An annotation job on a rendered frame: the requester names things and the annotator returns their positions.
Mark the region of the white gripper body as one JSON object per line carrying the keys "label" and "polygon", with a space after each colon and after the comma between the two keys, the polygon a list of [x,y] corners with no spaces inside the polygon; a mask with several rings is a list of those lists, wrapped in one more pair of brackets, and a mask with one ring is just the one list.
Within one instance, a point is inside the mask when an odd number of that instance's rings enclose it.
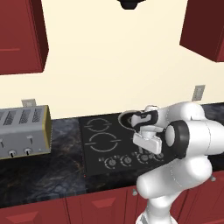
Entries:
{"label": "white gripper body", "polygon": [[160,154],[162,150],[162,140],[157,136],[151,138],[144,138],[138,133],[133,136],[133,143],[153,154]]}

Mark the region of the black pan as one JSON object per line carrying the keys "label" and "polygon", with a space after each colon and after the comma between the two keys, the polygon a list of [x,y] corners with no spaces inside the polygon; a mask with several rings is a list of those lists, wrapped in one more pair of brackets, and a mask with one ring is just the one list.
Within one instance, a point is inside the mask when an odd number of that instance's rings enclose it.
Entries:
{"label": "black pan", "polygon": [[118,116],[118,122],[127,130],[132,130],[131,117],[137,113],[137,110],[126,110]]}

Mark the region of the black hob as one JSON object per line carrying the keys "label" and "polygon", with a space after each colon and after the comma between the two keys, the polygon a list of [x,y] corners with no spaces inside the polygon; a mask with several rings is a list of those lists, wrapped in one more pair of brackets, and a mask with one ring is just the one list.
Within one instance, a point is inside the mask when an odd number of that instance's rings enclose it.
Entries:
{"label": "black hob", "polygon": [[[119,113],[106,115],[91,115],[79,118],[80,139],[82,143],[83,163],[85,174],[94,176],[111,172],[122,172],[128,170],[154,169],[160,165],[171,162],[175,156],[165,147],[163,161],[157,161],[155,154],[133,144],[133,131],[125,129],[118,122]],[[137,160],[139,154],[148,154],[147,164],[141,164]],[[122,165],[120,159],[128,155],[131,166]],[[104,162],[107,158],[114,158],[116,165],[114,169],[108,169]]]}

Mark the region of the dark red cupboard door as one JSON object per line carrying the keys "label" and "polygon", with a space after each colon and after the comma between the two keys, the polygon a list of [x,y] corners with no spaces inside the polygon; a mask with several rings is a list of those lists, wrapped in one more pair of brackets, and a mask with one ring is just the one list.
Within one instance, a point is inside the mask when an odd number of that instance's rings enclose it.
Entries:
{"label": "dark red cupboard door", "polygon": [[144,211],[147,200],[142,198],[137,192],[137,196],[132,195],[132,189],[137,188],[130,186],[127,190],[126,211],[124,224],[136,224],[138,216]]}
{"label": "dark red cupboard door", "polygon": [[127,189],[66,198],[71,224],[124,224]]}
{"label": "dark red cupboard door", "polygon": [[178,224],[224,224],[224,171],[187,192]]}
{"label": "dark red cupboard door", "polygon": [[64,199],[0,209],[0,224],[70,224]]}

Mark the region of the silver four-slot toaster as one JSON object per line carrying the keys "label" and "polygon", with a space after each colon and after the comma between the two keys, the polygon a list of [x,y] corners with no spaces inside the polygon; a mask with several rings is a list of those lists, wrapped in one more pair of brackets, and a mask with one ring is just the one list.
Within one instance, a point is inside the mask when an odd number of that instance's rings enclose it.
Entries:
{"label": "silver four-slot toaster", "polygon": [[50,153],[52,132],[47,105],[0,109],[0,160]]}

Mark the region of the black extractor hood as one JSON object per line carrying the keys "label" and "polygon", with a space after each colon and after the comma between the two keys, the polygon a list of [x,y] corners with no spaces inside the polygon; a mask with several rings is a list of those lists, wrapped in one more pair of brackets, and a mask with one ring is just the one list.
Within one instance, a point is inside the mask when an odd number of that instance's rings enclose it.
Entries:
{"label": "black extractor hood", "polygon": [[124,10],[134,10],[137,5],[145,0],[117,0]]}

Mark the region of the grey wall socket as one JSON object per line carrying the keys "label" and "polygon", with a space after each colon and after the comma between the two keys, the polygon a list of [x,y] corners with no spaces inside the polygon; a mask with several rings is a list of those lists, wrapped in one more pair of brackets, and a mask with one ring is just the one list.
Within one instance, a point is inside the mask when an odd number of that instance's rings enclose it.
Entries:
{"label": "grey wall socket", "polygon": [[194,88],[193,95],[192,95],[193,102],[200,101],[202,99],[205,87],[206,87],[205,85],[197,85]]}
{"label": "grey wall socket", "polygon": [[35,99],[24,99],[24,100],[22,100],[22,105],[24,107],[35,107],[36,100]]}

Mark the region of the dark red wall cupboard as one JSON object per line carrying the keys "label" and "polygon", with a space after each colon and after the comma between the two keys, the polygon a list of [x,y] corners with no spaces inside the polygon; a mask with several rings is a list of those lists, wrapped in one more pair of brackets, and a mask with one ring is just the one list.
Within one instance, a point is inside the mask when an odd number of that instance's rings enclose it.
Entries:
{"label": "dark red wall cupboard", "polygon": [[48,52],[41,0],[0,0],[0,74],[42,73]]}
{"label": "dark red wall cupboard", "polygon": [[187,0],[179,44],[214,62],[224,62],[224,0]]}

